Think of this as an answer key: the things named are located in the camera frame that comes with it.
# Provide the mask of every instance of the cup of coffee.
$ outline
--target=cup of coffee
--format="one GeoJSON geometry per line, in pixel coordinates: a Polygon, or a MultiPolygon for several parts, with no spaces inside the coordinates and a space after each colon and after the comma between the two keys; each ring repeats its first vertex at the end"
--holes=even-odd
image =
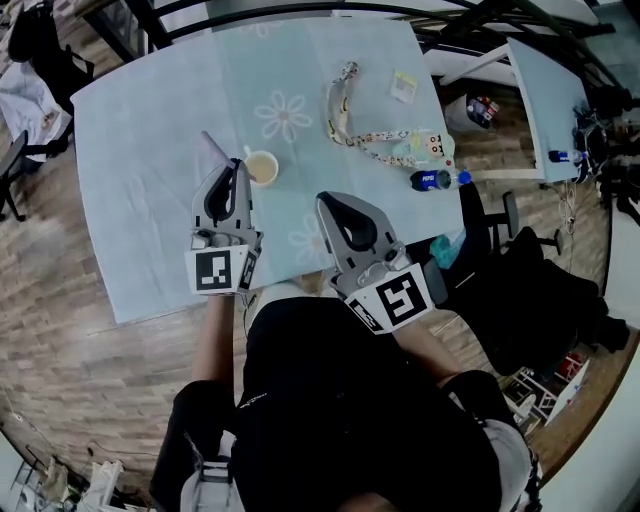
{"type": "Polygon", "coordinates": [[[246,158],[244,160],[251,178],[251,184],[264,188],[276,181],[278,177],[278,160],[268,151],[251,151],[249,146],[244,147],[246,158]]]}

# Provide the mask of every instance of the black bag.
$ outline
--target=black bag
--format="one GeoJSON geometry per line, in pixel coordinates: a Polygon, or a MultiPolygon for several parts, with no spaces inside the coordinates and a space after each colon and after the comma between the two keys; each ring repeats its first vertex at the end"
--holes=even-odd
{"type": "Polygon", "coordinates": [[[93,80],[94,65],[60,47],[50,1],[37,4],[18,14],[9,39],[9,58],[14,62],[29,61],[47,84],[56,102],[73,115],[71,96],[93,80]],[[86,66],[82,70],[75,59],[86,66]]]}

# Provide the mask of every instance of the small container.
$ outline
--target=small container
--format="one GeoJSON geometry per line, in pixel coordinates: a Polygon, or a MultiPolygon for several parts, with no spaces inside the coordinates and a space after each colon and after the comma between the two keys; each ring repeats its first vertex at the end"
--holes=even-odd
{"type": "Polygon", "coordinates": [[[244,163],[249,171],[251,185],[258,188],[271,186],[278,178],[278,160],[268,151],[251,151],[249,146],[244,147],[247,155],[244,163]]]}
{"type": "Polygon", "coordinates": [[[456,132],[485,131],[491,128],[491,121],[500,106],[486,96],[461,96],[444,109],[447,127],[456,132]]]}
{"type": "Polygon", "coordinates": [[[427,190],[447,190],[451,186],[449,171],[418,171],[411,175],[411,188],[424,192],[427,190]]]}
{"type": "Polygon", "coordinates": [[[572,149],[571,151],[549,151],[549,160],[554,163],[573,162],[577,165],[583,160],[586,160],[587,156],[587,153],[578,151],[577,149],[572,149]]]}

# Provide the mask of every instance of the table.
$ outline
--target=table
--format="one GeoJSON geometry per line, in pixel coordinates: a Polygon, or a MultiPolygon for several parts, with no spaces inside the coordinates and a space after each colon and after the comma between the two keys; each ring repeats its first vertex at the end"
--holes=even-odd
{"type": "Polygon", "coordinates": [[[333,264],[314,215],[323,190],[378,206],[405,243],[462,227],[457,191],[415,192],[407,171],[330,141],[326,91],[350,60],[361,68],[350,98],[354,132],[445,129],[410,25],[389,20],[315,18],[206,34],[73,97],[85,215],[118,322],[203,300],[189,292],[183,256],[191,200],[212,168],[195,162],[202,130],[230,156],[247,144],[280,162],[277,182],[253,189],[252,218],[265,232],[254,287],[333,264]],[[418,80],[413,105],[390,96],[394,70],[418,80]]]}
{"type": "Polygon", "coordinates": [[[482,173],[484,178],[539,179],[553,183],[577,177],[579,172],[575,165],[552,162],[549,151],[568,151],[575,147],[573,129],[576,118],[573,109],[588,105],[582,81],[526,44],[512,38],[507,41],[504,46],[440,79],[440,85],[448,85],[489,64],[509,58],[531,128],[535,169],[489,170],[482,173]]]}

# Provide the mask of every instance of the black shirt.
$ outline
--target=black shirt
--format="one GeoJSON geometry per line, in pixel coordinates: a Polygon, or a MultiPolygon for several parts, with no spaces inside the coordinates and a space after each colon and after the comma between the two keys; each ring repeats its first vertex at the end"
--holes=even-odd
{"type": "Polygon", "coordinates": [[[512,423],[491,375],[468,372],[440,390],[393,336],[373,335],[338,299],[280,300],[249,331],[238,408],[217,382],[176,397],[151,494],[160,510],[179,510],[194,471],[187,437],[213,461],[228,430],[248,512],[330,511],[362,492],[403,512],[498,510],[486,418],[512,423]]]}

